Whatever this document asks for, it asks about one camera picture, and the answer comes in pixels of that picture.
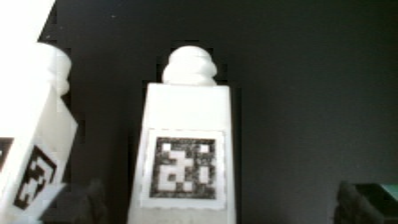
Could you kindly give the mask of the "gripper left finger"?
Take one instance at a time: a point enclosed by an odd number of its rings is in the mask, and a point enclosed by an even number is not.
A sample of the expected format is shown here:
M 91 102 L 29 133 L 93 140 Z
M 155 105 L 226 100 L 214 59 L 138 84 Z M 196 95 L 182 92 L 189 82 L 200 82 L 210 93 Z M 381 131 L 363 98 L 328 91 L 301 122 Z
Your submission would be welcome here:
M 11 224 L 111 224 L 102 181 L 52 184 Z

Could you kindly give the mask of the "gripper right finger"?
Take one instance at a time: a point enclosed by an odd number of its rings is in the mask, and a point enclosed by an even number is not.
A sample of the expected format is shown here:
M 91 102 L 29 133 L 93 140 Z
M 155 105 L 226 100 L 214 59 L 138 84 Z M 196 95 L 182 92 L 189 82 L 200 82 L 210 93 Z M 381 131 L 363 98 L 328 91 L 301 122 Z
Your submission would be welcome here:
M 398 184 L 340 184 L 337 224 L 398 224 Z

